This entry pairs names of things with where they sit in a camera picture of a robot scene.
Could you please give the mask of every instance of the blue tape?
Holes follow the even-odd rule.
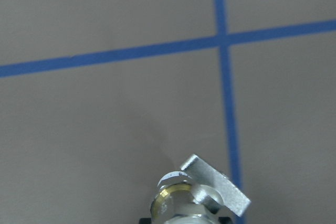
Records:
[[[240,158],[239,158],[239,145],[235,120],[235,103],[234,91],[232,85],[232,72],[229,55],[229,44],[227,35],[227,21],[225,0],[215,1],[216,25],[217,33],[220,38],[219,44],[219,63],[220,74],[222,78],[222,92],[223,92],[223,105],[224,114],[226,119],[226,132],[228,141],[229,163],[233,183],[242,188],[242,181],[240,175]],[[237,224],[244,224],[243,217],[237,217]]]
[[[59,70],[100,63],[131,60],[156,55],[173,54],[184,51],[200,50],[217,47],[218,37],[205,37],[184,41],[169,42],[157,45],[118,49],[105,52],[94,52],[72,57],[61,57],[37,60],[0,66],[0,78],[19,74]]]
[[[230,45],[336,31],[336,20],[245,31],[228,35]]]

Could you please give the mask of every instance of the gray floor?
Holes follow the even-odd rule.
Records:
[[[215,34],[213,0],[0,0],[0,65]],[[227,0],[231,32],[334,0]],[[246,222],[332,223],[336,33],[231,47]],[[0,223],[137,223],[197,152],[228,175],[217,49],[0,79]]]

